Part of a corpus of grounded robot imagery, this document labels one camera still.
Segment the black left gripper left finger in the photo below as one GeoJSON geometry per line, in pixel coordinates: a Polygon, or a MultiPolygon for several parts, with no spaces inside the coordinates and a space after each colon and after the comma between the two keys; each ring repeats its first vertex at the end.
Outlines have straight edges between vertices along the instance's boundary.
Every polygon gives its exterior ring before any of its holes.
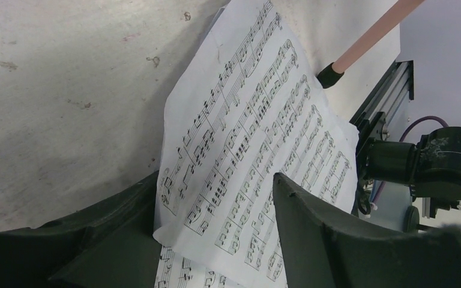
{"type": "Polygon", "coordinates": [[[36,229],[0,232],[0,287],[154,287],[157,178],[36,229]]]}

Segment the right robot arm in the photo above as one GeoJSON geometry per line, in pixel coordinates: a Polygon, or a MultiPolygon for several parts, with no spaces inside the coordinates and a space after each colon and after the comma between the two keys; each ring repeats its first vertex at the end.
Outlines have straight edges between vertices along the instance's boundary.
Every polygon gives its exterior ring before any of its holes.
{"type": "Polygon", "coordinates": [[[461,209],[461,127],[437,129],[417,144],[360,136],[356,161],[354,216],[372,213],[373,199],[364,187],[373,181],[404,185],[411,197],[430,199],[430,218],[438,209],[461,209]]]}

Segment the pink music stand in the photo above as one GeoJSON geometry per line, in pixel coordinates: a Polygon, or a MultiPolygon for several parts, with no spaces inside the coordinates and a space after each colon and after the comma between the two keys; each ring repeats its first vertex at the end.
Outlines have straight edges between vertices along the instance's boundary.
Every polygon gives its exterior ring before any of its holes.
{"type": "Polygon", "coordinates": [[[398,0],[338,59],[317,74],[316,78],[322,87],[327,89],[334,86],[350,66],[357,62],[423,2],[424,0],[398,0]]]}

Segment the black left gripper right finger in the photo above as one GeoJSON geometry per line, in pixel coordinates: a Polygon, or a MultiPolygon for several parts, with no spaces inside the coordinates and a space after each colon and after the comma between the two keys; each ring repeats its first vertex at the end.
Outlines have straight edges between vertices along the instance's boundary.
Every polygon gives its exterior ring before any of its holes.
{"type": "Polygon", "coordinates": [[[273,200],[289,287],[461,287],[461,225],[387,229],[282,173],[274,175],[273,200]]]}

